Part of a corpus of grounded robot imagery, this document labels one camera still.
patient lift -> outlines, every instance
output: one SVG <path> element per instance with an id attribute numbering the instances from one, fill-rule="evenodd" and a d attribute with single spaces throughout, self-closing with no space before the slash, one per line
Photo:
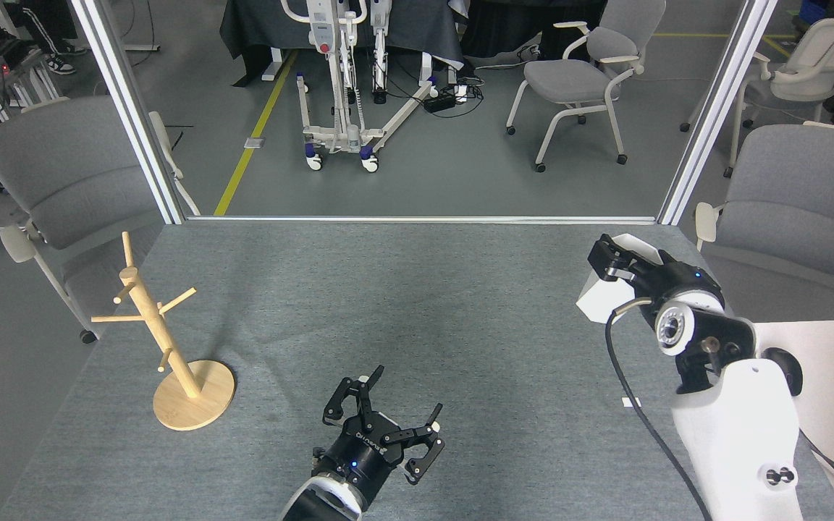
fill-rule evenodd
<path id="1" fill-rule="evenodd" d="M 308 34 L 312 46 L 324 55 L 330 67 L 330 83 L 334 89 L 334 126 L 333 128 L 312 126 L 308 112 L 308 86 L 304 76 L 299 72 L 295 81 L 298 84 L 298 99 L 301 102 L 301 124 L 305 138 L 305 158 L 308 167 L 321 169 L 322 156 L 317 149 L 323 148 L 328 154 L 350 152 L 358 154 L 362 166 L 367 171 L 377 171 L 378 158 L 375 153 L 384 146 L 404 119 L 410 116 L 427 96 L 436 96 L 433 77 L 421 82 L 417 92 L 401 109 L 380 129 L 366 127 L 362 114 L 362 98 L 356 85 L 356 62 L 353 51 L 356 48 L 358 34 L 356 26 L 368 16 L 367 2 L 358 0 L 360 14 L 344 9 L 345 0 L 306 0 L 308 16 L 300 16 L 288 7 L 288 0 L 282 0 L 282 9 L 292 20 L 311 24 Z M 387 52 L 384 39 L 388 34 L 388 20 L 391 13 L 391 0 L 371 0 L 371 26 L 375 34 L 375 69 L 373 73 L 374 100 L 384 103 L 384 80 L 387 71 Z M 358 124 L 351 121 L 351 106 L 356 106 Z"/>

gray tabletop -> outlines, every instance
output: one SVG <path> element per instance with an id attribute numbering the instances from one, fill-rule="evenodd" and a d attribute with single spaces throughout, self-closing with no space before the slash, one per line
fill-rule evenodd
<path id="1" fill-rule="evenodd" d="M 186 360 L 234 370 L 234 402 L 205 428 L 163 428 L 152 412 L 158 347 L 143 324 L 114 324 L 0 518 L 274 519 L 310 475 L 311 448 L 339 434 L 321 413 L 340 379 L 381 363 L 374 409 L 417 426 L 442 402 L 447 445 L 416 487 L 393 473 L 369 519 L 699 519 L 623 409 L 602 326 L 575 307 L 593 241 L 627 231 L 701 263 L 662 226 L 167 226 L 143 277 L 158 300 L 198 288 L 169 325 Z M 668 409 L 672 360 L 638 313 L 615 342 L 689 466 Z M 834 519 L 813 457 L 798 449 L 796 464 L 805 518 Z"/>

wooden mug tree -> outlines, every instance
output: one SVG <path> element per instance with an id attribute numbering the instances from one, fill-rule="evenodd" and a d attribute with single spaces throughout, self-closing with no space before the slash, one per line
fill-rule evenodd
<path id="1" fill-rule="evenodd" d="M 183 300 L 193 296 L 195 288 L 190 287 L 167 304 L 156 302 L 133 265 L 130 235 L 127 232 L 122 234 L 122 241 L 125 244 L 127 267 L 118 273 L 118 277 L 125 284 L 125 288 L 114 297 L 114 302 L 120 304 L 125 296 L 130 295 L 140 314 L 96 316 L 92 317 L 92 321 L 145 322 L 162 352 L 162 359 L 159 360 L 156 370 L 164 372 L 167 363 L 172 367 L 171 375 L 166 376 L 156 388 L 156 393 L 153 393 L 153 413 L 156 419 L 175 430 L 202 428 L 221 416 L 234 398 L 234 373 L 226 365 L 215 360 L 185 363 L 179 346 L 169 333 L 165 315 Z"/>

black table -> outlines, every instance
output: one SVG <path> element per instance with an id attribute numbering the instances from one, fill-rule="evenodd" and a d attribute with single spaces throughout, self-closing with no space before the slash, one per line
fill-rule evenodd
<path id="1" fill-rule="evenodd" d="M 466 56 L 491 57 L 516 50 L 542 32 L 540 59 L 560 59 L 565 47 L 581 37 L 579 30 L 557 30 L 558 21 L 586 21 L 594 29 L 607 0 L 473 0 L 461 40 Z M 585 49 L 574 59 L 588 59 Z"/>
<path id="2" fill-rule="evenodd" d="M 295 13 L 307 13 L 304 0 L 289 0 Z M 231 57 L 242 56 L 248 82 L 269 65 L 269 49 L 312 49 L 310 26 L 289 19 L 280 0 L 228 0 L 221 39 Z M 368 20 L 358 26 L 358 45 L 374 43 Z M 395 0 L 388 46 L 426 52 L 456 68 L 463 62 L 453 12 L 444 0 Z"/>

power strip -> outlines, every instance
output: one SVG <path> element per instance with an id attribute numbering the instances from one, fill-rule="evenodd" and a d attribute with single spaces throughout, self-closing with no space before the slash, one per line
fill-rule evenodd
<path id="1" fill-rule="evenodd" d="M 452 93 L 440 93 L 436 98 L 424 100 L 424 109 L 427 112 L 440 112 L 440 110 L 452 109 L 456 106 L 456 96 Z"/>

